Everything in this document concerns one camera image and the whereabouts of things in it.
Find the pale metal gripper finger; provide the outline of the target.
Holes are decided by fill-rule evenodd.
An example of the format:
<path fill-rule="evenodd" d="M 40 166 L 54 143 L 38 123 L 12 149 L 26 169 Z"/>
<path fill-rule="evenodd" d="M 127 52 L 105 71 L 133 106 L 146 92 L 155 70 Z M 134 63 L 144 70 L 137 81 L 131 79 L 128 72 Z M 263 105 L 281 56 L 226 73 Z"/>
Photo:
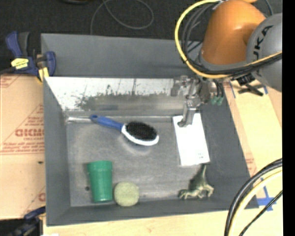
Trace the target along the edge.
<path fill-rule="evenodd" d="M 188 125 L 189 103 L 186 101 L 183 105 L 182 119 L 177 123 L 179 127 L 186 127 Z"/>
<path fill-rule="evenodd" d="M 189 107 L 187 113 L 187 124 L 191 125 L 193 123 L 194 115 L 196 114 L 197 108 L 196 107 Z"/>

